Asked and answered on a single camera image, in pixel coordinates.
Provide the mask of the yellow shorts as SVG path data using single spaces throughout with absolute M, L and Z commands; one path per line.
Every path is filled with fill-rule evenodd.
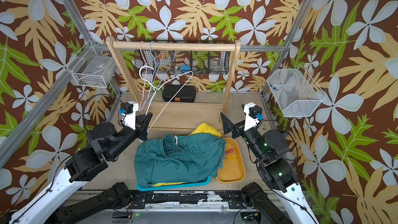
M 213 126 L 211 126 L 208 123 L 202 123 L 200 124 L 192 133 L 191 135 L 194 134 L 201 134 L 201 133 L 205 133 L 205 134 L 211 134 L 213 136 L 217 136 L 217 137 L 222 137 L 222 134 Z

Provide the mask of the white wire hanger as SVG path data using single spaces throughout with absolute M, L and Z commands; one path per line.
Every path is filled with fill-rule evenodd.
M 183 76 L 183 75 L 190 74 L 190 77 L 188 78 L 188 80 L 187 80 L 183 85 L 178 85 L 178 86 L 177 86 L 177 85 L 168 85 L 168 86 L 166 86 L 166 95 L 165 95 L 165 96 L 162 96 L 162 98 L 163 98 L 164 100 L 168 100 L 168 102 L 167 102 L 166 105 L 163 107 L 163 109 L 161 110 L 161 112 L 158 114 L 157 118 L 153 121 L 153 123 L 151 124 L 151 126 L 148 128 L 147 133 L 149 134 L 149 132 L 151 131 L 153 125 L 156 123 L 157 119 L 162 115 L 164 109 L 169 105 L 170 102 L 175 101 L 175 97 L 176 97 L 177 94 L 184 88 L 184 86 L 187 84 L 187 82 L 194 76 L 194 72 L 193 72 L 193 71 L 187 71 L 187 72 L 185 72 L 185 73 L 183 73 L 183 74 L 177 75 L 176 77 L 174 77 L 174 78 L 172 78 L 172 79 L 170 79 L 170 80 L 168 80 L 168 81 L 165 81 L 163 84 L 159 85 L 158 87 L 155 87 L 155 86 L 153 85 L 152 82 L 150 82 L 149 80 L 147 80 L 146 78 L 144 78 L 144 77 L 142 76 L 142 70 L 143 70 L 143 68 L 145 68 L 145 69 L 149 68 L 149 69 L 152 69 L 153 71 L 155 71 L 155 68 L 150 67 L 150 66 L 148 66 L 148 65 L 144 65 L 144 66 L 141 67 L 140 70 L 139 70 L 139 76 L 140 76 L 140 78 L 141 78 L 144 82 L 146 82 L 146 83 L 148 83 L 148 84 L 150 85 L 150 91 L 151 91 L 151 90 L 154 91 L 154 93 L 153 93 L 152 97 L 150 98 L 149 102 L 145 105 L 145 103 L 147 102 L 147 101 L 145 101 L 145 102 L 143 103 L 143 105 L 142 105 L 142 109 L 146 111 L 146 115 L 148 114 L 148 111 L 149 111 L 149 108 L 151 107 L 153 98 L 155 97 L 155 95 L 156 95 L 156 93 L 157 93 L 158 91 L 160 91 L 167 83 L 173 81 L 174 79 L 179 79 L 179 78 L 180 78 L 181 76 Z

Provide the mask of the green shorts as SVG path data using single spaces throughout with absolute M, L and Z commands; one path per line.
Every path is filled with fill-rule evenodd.
M 137 185 L 149 188 L 159 183 L 199 183 L 217 177 L 227 142 L 199 133 L 141 143 L 134 158 Z

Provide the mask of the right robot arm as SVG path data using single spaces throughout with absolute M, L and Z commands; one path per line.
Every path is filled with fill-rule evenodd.
M 289 151 L 287 132 L 273 129 L 264 134 L 258 131 L 264 117 L 247 114 L 248 120 L 233 124 L 221 113 L 225 134 L 242 137 L 256 157 L 256 168 L 267 187 L 278 197 L 285 211 L 281 211 L 257 183 L 249 183 L 241 190 L 242 201 L 261 214 L 263 224 L 317 224 L 318 220 L 304 197 L 298 176 L 291 161 L 284 157 Z

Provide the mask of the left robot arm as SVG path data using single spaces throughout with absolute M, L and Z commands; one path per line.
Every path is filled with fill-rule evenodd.
M 106 209 L 127 206 L 132 201 L 125 183 L 116 183 L 101 194 L 79 203 L 64 206 L 64 202 L 108 168 L 136 139 L 147 140 L 152 114 L 125 117 L 125 126 L 117 132 L 110 122 L 97 125 L 87 133 L 87 147 L 66 158 L 65 167 L 51 184 L 24 208 L 7 212 L 2 224 L 76 224 Z

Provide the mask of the yellow plastic tray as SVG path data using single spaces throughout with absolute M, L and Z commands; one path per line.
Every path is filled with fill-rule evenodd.
M 235 149 L 235 155 L 237 161 L 227 159 L 227 155 L 224 153 L 222 163 L 217 172 L 217 181 L 223 184 L 238 183 L 245 179 L 246 170 L 244 162 L 241 156 L 239 145 L 236 140 L 232 138 L 224 137 L 226 141 L 225 151 L 228 149 Z

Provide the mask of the black tool case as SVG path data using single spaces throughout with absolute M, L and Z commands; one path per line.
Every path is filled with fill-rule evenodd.
M 162 91 L 162 98 L 165 102 L 193 103 L 197 90 L 194 86 L 166 85 Z

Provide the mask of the teal plastic basket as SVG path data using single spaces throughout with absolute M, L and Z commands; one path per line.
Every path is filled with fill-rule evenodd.
M 210 183 L 210 181 L 211 181 L 211 176 L 208 176 L 205 180 L 196 183 L 158 183 L 150 187 L 141 187 L 137 184 L 136 186 L 139 191 L 156 191 L 156 190 L 170 190 L 170 189 L 206 186 Z

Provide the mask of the black mesh basket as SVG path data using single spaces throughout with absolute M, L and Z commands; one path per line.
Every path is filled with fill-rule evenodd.
M 148 65 L 145 72 L 159 74 L 183 74 L 188 71 L 197 75 L 227 74 L 230 54 L 225 51 L 136 50 L 132 65 L 139 70 Z

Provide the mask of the wooden clothes rack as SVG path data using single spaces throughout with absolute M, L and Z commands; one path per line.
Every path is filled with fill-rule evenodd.
M 121 74 L 135 101 L 139 100 L 139 91 L 135 79 L 131 76 L 126 62 L 122 57 L 122 49 L 137 50 L 171 50 L 171 51 L 224 51 L 230 53 L 230 66 L 223 102 L 221 103 L 178 103 L 155 101 L 150 104 L 149 111 L 153 113 L 148 131 L 157 133 L 188 134 L 202 123 L 208 123 L 218 131 L 222 129 L 220 113 L 225 113 L 228 106 L 230 91 L 235 75 L 235 69 L 241 50 L 241 41 L 234 44 L 198 44 L 198 43 L 148 43 L 116 41 L 113 37 L 106 37 L 106 44 L 118 65 Z

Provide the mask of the black mounting rail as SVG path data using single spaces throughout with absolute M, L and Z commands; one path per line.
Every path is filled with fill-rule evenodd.
M 127 207 L 131 209 L 144 209 L 150 204 L 161 204 L 176 202 L 182 204 L 196 204 L 221 202 L 227 203 L 228 208 L 238 209 L 244 206 L 252 207 L 254 204 L 252 199 L 243 193 L 241 190 L 205 190 L 205 191 L 138 191 L 131 190 L 130 195 L 126 200 L 123 200 L 120 207 Z

